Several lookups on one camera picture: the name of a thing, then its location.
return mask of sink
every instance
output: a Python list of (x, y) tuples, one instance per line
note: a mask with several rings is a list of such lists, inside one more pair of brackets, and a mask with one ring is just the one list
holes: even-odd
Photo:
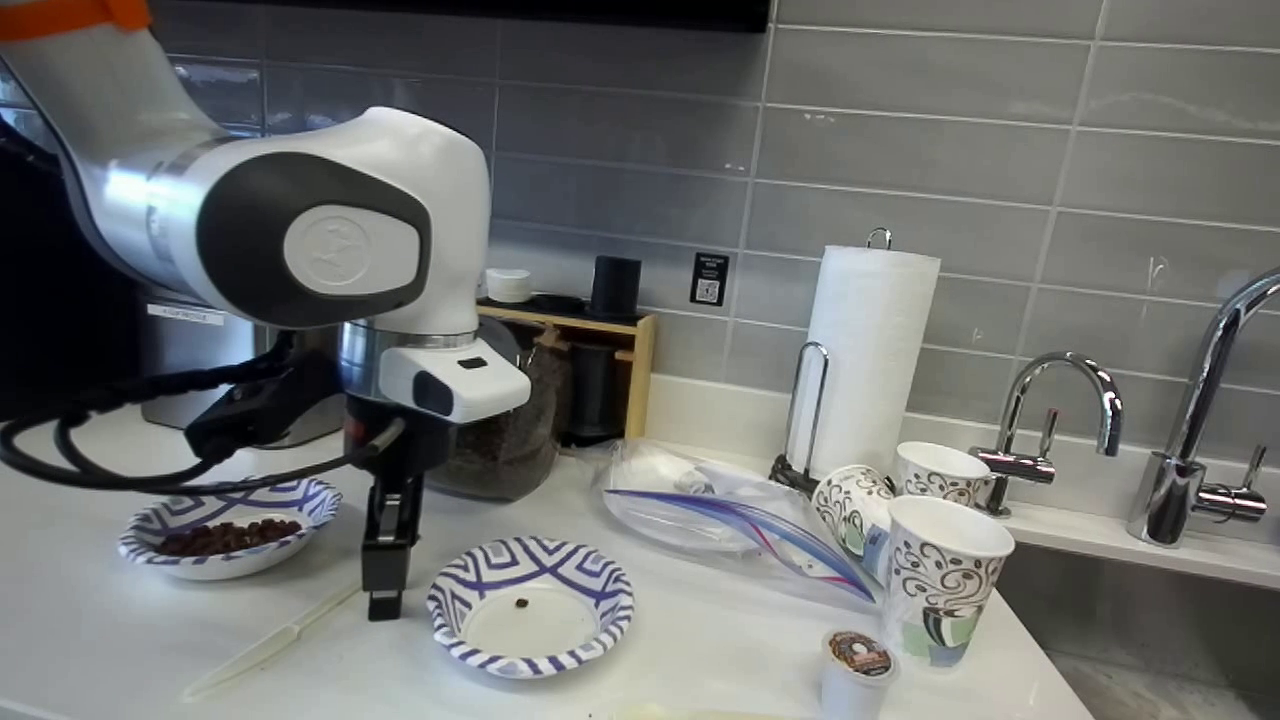
[(1000, 590), (1098, 720), (1280, 715), (1267, 589), (1019, 549)]

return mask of coffee pod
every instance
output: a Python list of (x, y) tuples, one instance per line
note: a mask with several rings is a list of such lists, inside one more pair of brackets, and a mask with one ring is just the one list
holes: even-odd
[(896, 679), (891, 651), (866, 632), (829, 637), (825, 720), (874, 720)]

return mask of patterned paper cup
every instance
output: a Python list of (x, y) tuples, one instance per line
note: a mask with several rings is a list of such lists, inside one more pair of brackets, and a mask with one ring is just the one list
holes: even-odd
[(953, 504), (985, 507), (993, 495), (993, 467), (949, 444), (903, 438), (891, 452), (891, 493), (896, 495), (939, 495)]
[(890, 510), (885, 637), (900, 655), (955, 662), (1017, 539), (939, 495), (896, 495)]

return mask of paper towel holder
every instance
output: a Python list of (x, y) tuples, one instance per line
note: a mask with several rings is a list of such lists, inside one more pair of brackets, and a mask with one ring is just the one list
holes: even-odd
[(797, 467), (797, 464), (789, 461), (789, 452), (780, 452), (780, 454), (771, 461), (771, 467), (767, 467), (767, 478), (789, 485), (789, 489), (797, 489), (797, 493), (805, 493), (805, 495), (812, 495), (812, 489), (818, 489), (818, 478), (807, 476), (807, 464), (812, 464), (812, 448), (818, 448), (818, 423), (825, 418), (829, 371), (833, 371), (833, 352), (829, 352), (821, 339), (805, 339), (805, 343), (800, 343), (800, 356), (797, 356), (797, 374), (794, 374), (797, 395), (794, 395), (794, 409), (789, 409), (789, 433), (797, 427), (800, 374), (805, 374), (807, 352), (818, 352), (821, 374), (818, 374), (818, 401), (812, 401), (812, 418), (807, 418), (805, 467)]

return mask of paper towel roll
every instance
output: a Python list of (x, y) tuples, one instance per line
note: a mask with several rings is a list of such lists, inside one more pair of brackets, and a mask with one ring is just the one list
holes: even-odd
[(939, 258), (829, 242), (789, 427), (794, 467), (890, 467), (926, 343)]

